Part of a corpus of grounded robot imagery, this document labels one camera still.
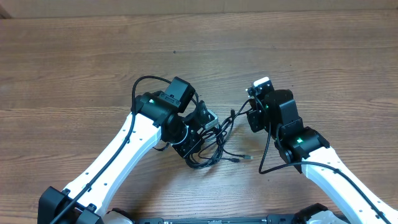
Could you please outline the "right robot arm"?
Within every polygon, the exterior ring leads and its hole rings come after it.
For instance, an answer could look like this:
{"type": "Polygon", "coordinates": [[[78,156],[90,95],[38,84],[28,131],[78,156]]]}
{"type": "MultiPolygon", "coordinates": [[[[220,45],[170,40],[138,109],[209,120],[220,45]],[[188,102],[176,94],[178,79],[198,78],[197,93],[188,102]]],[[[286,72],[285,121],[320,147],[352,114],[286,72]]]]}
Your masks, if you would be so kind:
{"type": "Polygon", "coordinates": [[[330,143],[316,130],[303,125],[290,90],[247,90],[253,132],[264,129],[274,141],[284,164],[314,182],[350,223],[397,223],[397,210],[369,190],[343,163],[330,143]]]}

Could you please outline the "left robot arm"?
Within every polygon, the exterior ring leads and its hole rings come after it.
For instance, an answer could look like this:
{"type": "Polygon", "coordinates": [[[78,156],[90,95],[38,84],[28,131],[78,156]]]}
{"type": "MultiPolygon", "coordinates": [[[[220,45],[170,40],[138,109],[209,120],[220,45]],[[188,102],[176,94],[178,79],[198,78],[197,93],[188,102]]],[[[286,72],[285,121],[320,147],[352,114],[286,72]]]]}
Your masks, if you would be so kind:
{"type": "Polygon", "coordinates": [[[165,91],[132,95],[131,112],[101,154],[63,190],[49,187],[41,195],[39,224],[133,223],[126,212],[108,208],[118,188],[159,141],[181,146],[190,134],[181,113],[196,91],[179,77],[168,84],[165,91]]]}

